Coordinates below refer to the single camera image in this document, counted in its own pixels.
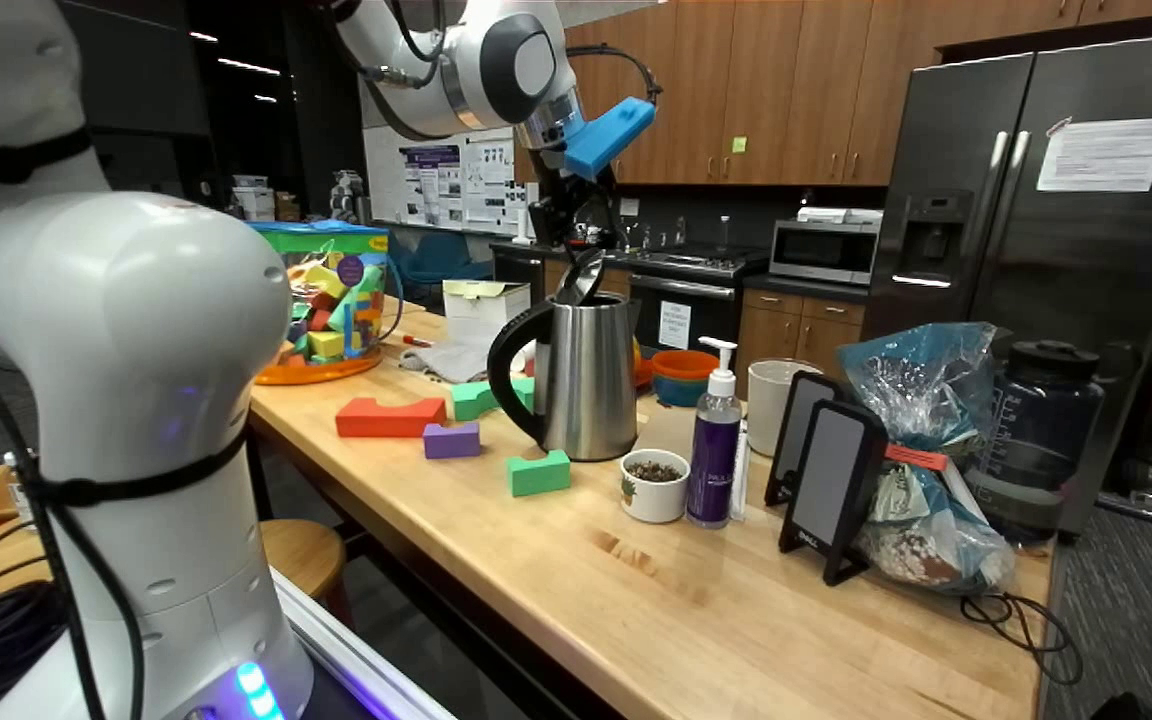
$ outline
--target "kettle handle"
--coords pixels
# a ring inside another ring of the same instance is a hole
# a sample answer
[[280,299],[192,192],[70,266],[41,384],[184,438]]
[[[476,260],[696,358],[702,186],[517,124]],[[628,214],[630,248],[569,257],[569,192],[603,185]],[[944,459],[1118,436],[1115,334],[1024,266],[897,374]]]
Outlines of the kettle handle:
[[492,348],[488,348],[488,384],[492,384],[492,394],[497,394],[497,404],[502,406],[502,416],[508,416],[513,423],[520,423],[537,444],[542,444],[542,416],[539,416],[539,411],[527,411],[524,399],[513,392],[508,365],[513,365],[513,354],[517,354],[524,343],[539,340],[539,333],[546,329],[546,315],[553,315],[553,299],[524,308],[520,315],[513,315],[513,318],[497,333],[497,340],[492,340]]

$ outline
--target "stainless steel kettle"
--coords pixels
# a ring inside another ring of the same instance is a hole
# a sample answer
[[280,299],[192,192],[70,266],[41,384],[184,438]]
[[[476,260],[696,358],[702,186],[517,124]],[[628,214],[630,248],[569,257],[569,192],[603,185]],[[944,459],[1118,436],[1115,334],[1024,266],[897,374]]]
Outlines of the stainless steel kettle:
[[[630,323],[637,305],[609,296],[556,296],[520,312],[488,348],[499,406],[546,450],[625,455],[637,438]],[[520,404],[508,380],[513,354],[532,340],[537,411]]]

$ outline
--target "small cup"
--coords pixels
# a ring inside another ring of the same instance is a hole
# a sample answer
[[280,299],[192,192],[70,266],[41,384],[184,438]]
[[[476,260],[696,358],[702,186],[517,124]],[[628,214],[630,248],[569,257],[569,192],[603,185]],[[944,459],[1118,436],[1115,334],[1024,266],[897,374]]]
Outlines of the small cup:
[[642,522],[670,522],[684,514],[692,465],[668,449],[637,449],[618,455],[625,511]]
[[786,384],[795,370],[817,370],[795,358],[754,358],[746,365],[746,449],[754,455],[776,455]]

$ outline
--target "microwave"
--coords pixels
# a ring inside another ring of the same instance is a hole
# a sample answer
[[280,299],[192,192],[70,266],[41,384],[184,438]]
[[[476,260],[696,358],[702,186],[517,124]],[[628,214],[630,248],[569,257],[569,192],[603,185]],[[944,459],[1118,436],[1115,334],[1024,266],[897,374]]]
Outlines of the microwave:
[[767,272],[786,281],[873,282],[884,211],[832,211],[773,223]]

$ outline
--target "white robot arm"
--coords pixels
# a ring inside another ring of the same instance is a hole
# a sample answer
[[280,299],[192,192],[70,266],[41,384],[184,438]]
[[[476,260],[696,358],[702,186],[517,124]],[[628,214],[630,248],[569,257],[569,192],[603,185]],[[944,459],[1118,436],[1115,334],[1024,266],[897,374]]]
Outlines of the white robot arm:
[[333,20],[360,93],[402,136],[524,124],[553,173],[597,181],[654,120],[654,105],[630,97],[582,120],[553,0],[341,0]]
[[[409,126],[537,120],[532,136],[571,145],[553,0],[473,0],[414,32],[420,53],[385,0],[341,20]],[[0,0],[0,365],[35,394],[22,477],[75,599],[75,651],[57,645],[0,715],[302,710],[313,667],[261,557],[238,449],[248,380],[284,323],[280,257],[248,223],[109,186],[63,15]]]

